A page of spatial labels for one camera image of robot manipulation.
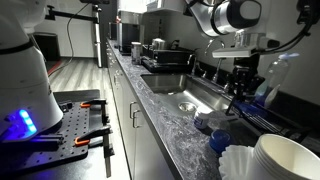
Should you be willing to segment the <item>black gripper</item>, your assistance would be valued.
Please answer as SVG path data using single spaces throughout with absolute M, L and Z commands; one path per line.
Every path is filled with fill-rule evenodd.
M 247 97 L 253 96 L 257 88 L 265 81 L 265 78 L 258 74 L 259 54 L 251 57 L 235 58 L 233 76 L 233 87 L 235 96 L 232 98 L 225 115 L 233 116 L 231 109 L 237 100 L 245 100 Z

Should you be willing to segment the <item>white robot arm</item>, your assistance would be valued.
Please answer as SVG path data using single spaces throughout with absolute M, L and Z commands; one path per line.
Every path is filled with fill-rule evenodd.
M 0 0 L 0 121 L 3 143 L 27 141 L 63 117 L 51 91 L 44 56 L 30 34 L 45 19 L 47 0 Z M 184 0 L 210 37 L 256 32 L 270 7 L 261 0 Z

